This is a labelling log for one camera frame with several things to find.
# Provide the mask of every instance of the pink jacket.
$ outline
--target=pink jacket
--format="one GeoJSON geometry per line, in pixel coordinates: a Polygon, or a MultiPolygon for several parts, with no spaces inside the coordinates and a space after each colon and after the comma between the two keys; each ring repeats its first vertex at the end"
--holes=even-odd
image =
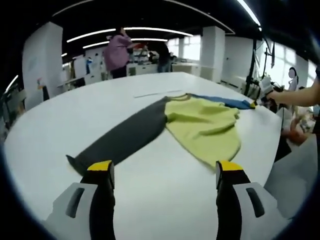
{"type": "Polygon", "coordinates": [[[106,69],[112,71],[124,67],[129,61],[127,47],[132,44],[128,35],[115,35],[103,51],[106,69]]]}

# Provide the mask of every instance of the woman in pink jacket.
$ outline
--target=woman in pink jacket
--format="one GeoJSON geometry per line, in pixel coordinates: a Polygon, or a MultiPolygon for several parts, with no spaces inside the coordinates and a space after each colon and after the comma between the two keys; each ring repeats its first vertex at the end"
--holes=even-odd
{"type": "Polygon", "coordinates": [[[130,37],[123,27],[119,27],[103,51],[106,69],[111,72],[114,79],[127,76],[127,63],[129,62],[127,47],[130,45],[132,45],[130,37]]]}

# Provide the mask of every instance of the window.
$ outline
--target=window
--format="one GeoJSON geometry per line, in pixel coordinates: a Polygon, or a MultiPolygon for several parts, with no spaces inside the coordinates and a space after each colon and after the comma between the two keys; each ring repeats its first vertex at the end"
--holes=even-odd
{"type": "MultiPolygon", "coordinates": [[[[260,58],[260,62],[265,62],[265,51],[267,48],[267,44],[264,42],[263,44],[263,53],[260,58]]],[[[289,88],[289,81],[291,80],[288,76],[289,69],[296,65],[296,52],[291,48],[283,46],[279,43],[275,43],[274,46],[274,67],[271,68],[272,58],[271,56],[267,57],[265,72],[270,75],[273,82],[276,82],[280,86],[284,86],[285,89],[289,88]]],[[[262,76],[264,72],[264,65],[261,64],[259,68],[259,75],[262,76]]]]}
{"type": "Polygon", "coordinates": [[[187,36],[183,39],[183,58],[200,60],[201,36],[187,36]]]}
{"type": "Polygon", "coordinates": [[[173,53],[175,56],[179,56],[179,38],[170,39],[167,42],[169,52],[173,53]]]}
{"type": "Polygon", "coordinates": [[[308,79],[306,81],[306,87],[309,88],[314,84],[316,79],[316,65],[312,61],[308,61],[308,79]]]}

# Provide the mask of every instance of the ceiling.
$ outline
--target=ceiling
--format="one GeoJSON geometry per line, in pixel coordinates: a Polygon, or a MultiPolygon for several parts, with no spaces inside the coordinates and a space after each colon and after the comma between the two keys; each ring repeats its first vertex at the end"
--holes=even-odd
{"type": "MultiPolygon", "coordinates": [[[[178,1],[181,4],[174,0],[88,0],[60,13],[58,12],[82,1],[10,1],[6,5],[6,15],[1,16],[4,41],[1,66],[4,74],[0,89],[3,91],[15,75],[21,75],[24,42],[32,32],[48,21],[63,27],[62,52],[68,53],[65,60],[82,54],[83,46],[106,41],[108,34],[96,34],[70,43],[67,43],[68,39],[118,25],[163,28],[190,34],[201,34],[202,27],[205,26],[218,26],[227,34],[235,32],[240,37],[261,39],[263,36],[237,0],[178,1]]],[[[306,7],[308,1],[287,5],[287,0],[245,0],[259,19],[264,36],[297,50],[305,58],[315,58],[306,30],[306,23],[309,23],[310,18],[305,12],[312,11],[306,7]]],[[[316,25],[310,26],[314,33],[320,33],[316,25]]],[[[150,30],[128,31],[128,34],[131,38],[182,37],[150,30]]]]}

